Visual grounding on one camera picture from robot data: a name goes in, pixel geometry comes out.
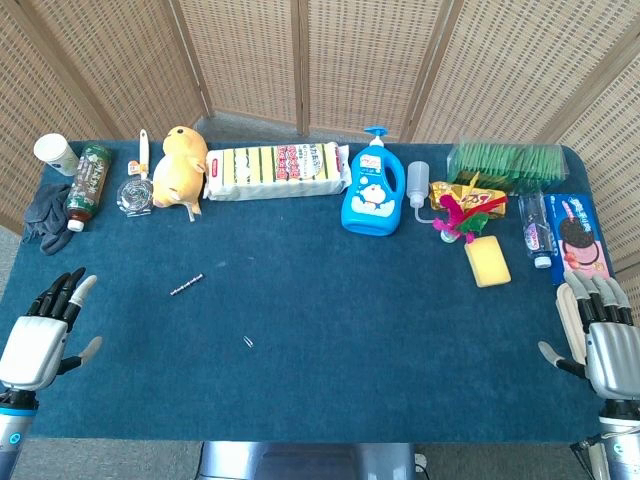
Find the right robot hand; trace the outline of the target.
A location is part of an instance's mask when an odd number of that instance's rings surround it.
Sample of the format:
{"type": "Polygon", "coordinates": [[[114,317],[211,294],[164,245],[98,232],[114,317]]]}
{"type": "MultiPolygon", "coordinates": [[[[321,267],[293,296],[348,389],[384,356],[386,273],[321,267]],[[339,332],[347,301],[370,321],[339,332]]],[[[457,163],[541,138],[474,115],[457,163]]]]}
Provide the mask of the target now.
{"type": "Polygon", "coordinates": [[[566,271],[565,283],[576,298],[585,345],[585,360],[565,358],[548,343],[538,349],[553,367],[590,382],[605,400],[639,398],[639,328],[619,283],[598,275],[566,271]]]}

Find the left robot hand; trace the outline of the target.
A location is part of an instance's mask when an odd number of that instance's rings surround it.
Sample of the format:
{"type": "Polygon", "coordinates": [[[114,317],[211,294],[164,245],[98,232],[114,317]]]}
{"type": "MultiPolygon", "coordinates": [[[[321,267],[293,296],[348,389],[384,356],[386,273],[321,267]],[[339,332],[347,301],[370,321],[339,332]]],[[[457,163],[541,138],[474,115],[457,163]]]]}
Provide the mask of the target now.
{"type": "Polygon", "coordinates": [[[93,338],[83,351],[63,356],[68,336],[97,282],[83,267],[59,276],[20,316],[1,356],[1,384],[10,390],[36,392],[56,377],[87,364],[103,338],[93,338]]]}

